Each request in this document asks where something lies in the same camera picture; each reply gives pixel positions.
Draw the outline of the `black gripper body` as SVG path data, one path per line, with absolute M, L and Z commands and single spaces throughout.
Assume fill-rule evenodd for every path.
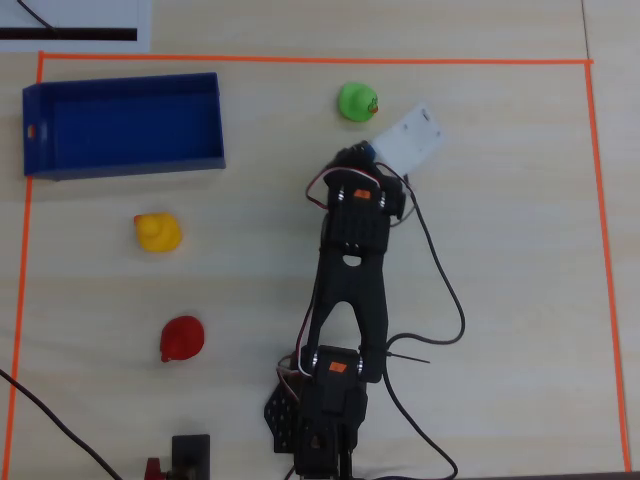
M 356 169 L 371 176 L 380 174 L 380 170 L 376 166 L 376 152 L 367 141 L 340 150 L 327 164 L 327 167 Z

